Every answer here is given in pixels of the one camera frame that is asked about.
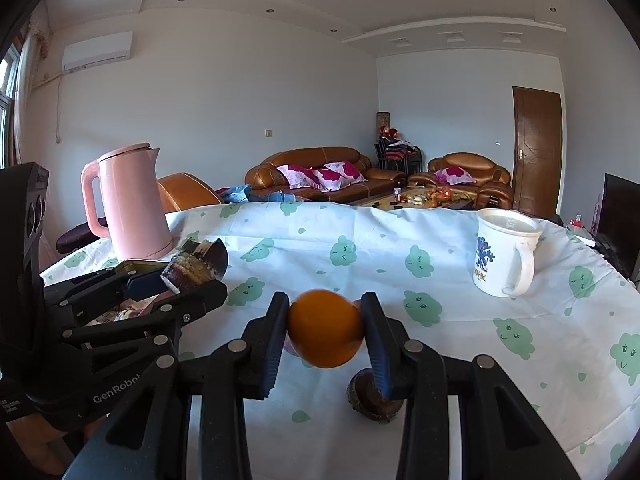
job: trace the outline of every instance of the cable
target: cable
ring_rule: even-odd
[[[40,88],[42,85],[46,85],[47,83],[51,83],[54,79],[62,77],[64,74],[62,72],[58,72],[57,74],[52,75],[51,77],[47,77],[38,83],[34,83],[31,86],[31,90],[35,90],[36,88]]]
[[[58,79],[58,105],[56,106],[56,144],[60,144],[60,85],[62,84],[62,74]]]

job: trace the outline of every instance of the window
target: window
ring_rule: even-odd
[[[0,170],[8,163],[9,110],[15,92],[19,57],[18,50],[12,45],[4,59],[0,61]]]

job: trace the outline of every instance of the white mug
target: white mug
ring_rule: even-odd
[[[535,268],[533,251],[542,234],[538,223],[513,209],[478,211],[474,283],[497,298],[529,290]]]

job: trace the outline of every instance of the orange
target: orange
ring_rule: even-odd
[[[358,309],[330,290],[308,290],[289,309],[287,332],[298,355],[318,368],[335,368],[351,359],[364,337]]]

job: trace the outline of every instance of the wooden door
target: wooden door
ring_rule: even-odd
[[[541,218],[556,214],[562,169],[560,94],[513,88],[516,142],[513,208]]]

